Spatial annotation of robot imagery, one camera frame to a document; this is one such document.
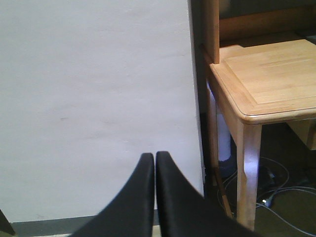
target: white wall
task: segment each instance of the white wall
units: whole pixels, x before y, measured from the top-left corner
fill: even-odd
[[[0,1],[0,208],[94,215],[142,152],[202,192],[185,0]]]

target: white cylinder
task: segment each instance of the white cylinder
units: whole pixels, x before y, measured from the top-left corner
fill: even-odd
[[[226,161],[231,157],[231,134],[222,114],[217,114],[218,159]]]

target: cable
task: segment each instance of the cable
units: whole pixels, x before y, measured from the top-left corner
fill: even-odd
[[[279,214],[277,214],[275,211],[273,211],[271,208],[263,205],[263,204],[260,204],[260,203],[257,203],[257,205],[261,206],[261,207],[264,207],[265,209],[269,210],[270,212],[272,212],[274,215],[276,215],[279,219],[281,219],[283,222],[285,222],[286,224],[288,224],[290,227],[298,230],[299,232],[302,232],[308,236],[313,236],[313,237],[316,237],[316,235],[314,234],[311,234],[309,232],[306,232],[306,231],[303,231],[301,230],[300,228],[297,228],[296,226],[292,225],[291,223],[289,223],[287,220],[285,220],[283,217],[281,217]]]
[[[265,203],[264,204],[261,204],[261,203],[256,203],[256,208],[258,207],[264,207],[266,208],[267,210],[269,210],[270,212],[272,212],[274,215],[276,215],[279,219],[281,219],[283,222],[285,222],[286,224],[288,224],[289,226],[291,226],[292,228],[296,229],[297,231],[300,231],[308,236],[313,236],[313,237],[316,237],[315,234],[311,234],[311,233],[308,233],[306,231],[303,231],[301,229],[299,229],[298,227],[292,225],[291,223],[289,223],[288,221],[286,221],[284,218],[282,218],[279,214],[277,214],[275,211],[273,211],[271,208],[269,208],[269,206],[271,205],[271,202],[272,202],[272,199],[273,197],[278,194],[278,193],[282,193],[282,192],[287,192],[287,191],[301,191],[301,192],[306,192],[306,193],[309,193],[309,194],[312,194],[312,195],[315,195],[316,196],[316,193],[312,192],[312,191],[309,191],[309,190],[313,190],[313,191],[316,191],[315,188],[311,188],[311,187],[303,187],[303,186],[291,186],[291,187],[286,187],[284,188],[284,185],[289,181],[289,178],[290,178],[290,173],[289,171],[287,170],[287,168],[282,165],[281,163],[275,161],[275,160],[272,160],[270,158],[267,158],[267,157],[260,157],[260,158],[264,158],[264,159],[267,159],[269,161],[272,161],[278,165],[280,165],[286,172],[287,174],[287,177],[286,177],[286,180],[279,186],[277,187],[276,189],[273,189],[273,190],[269,190],[263,194],[261,194],[257,199],[259,199],[260,197],[262,197],[263,195],[265,194],[268,194],[268,193],[272,193],[268,199],[266,199]],[[235,171],[231,176],[229,176],[224,182],[223,184],[226,183],[225,185],[225,190],[227,189],[227,187],[230,185],[230,183],[235,180],[237,177],[237,171]],[[219,198],[219,190],[217,191],[217,200],[219,202],[219,204],[223,207],[221,201],[220,201],[220,198]]]

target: floor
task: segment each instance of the floor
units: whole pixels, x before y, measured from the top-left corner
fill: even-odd
[[[205,120],[206,116],[201,115],[204,163],[209,168]],[[232,151],[233,155],[236,155],[234,144],[232,144]],[[288,169],[289,181],[285,185],[286,187],[300,185],[316,188],[316,151],[308,150],[286,123],[264,125],[260,155],[275,160]],[[270,188],[278,187],[285,182],[287,174],[280,165],[264,158],[261,158],[260,164],[267,167],[275,175],[275,184],[271,185]],[[210,175],[207,171],[206,173],[206,198],[219,205],[217,189],[211,185]],[[258,195],[269,188],[267,185],[265,187],[265,182],[260,183],[262,189],[258,189]],[[236,179],[227,187],[227,195],[232,211],[236,212]],[[315,195],[299,191],[283,192],[275,195],[271,208],[289,223],[316,235]],[[263,207],[256,211],[255,231],[263,237],[308,236],[290,227]]]
[[[44,236],[44,237],[67,237],[67,236],[69,236],[69,234]],[[159,226],[153,226],[153,235],[152,235],[152,237],[161,237]]]

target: wooden furniture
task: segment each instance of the wooden furniture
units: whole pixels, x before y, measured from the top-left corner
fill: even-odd
[[[253,230],[262,125],[316,118],[316,45],[295,34],[316,26],[316,6],[220,20],[219,0],[204,3],[211,164],[219,108],[237,145],[237,221]]]

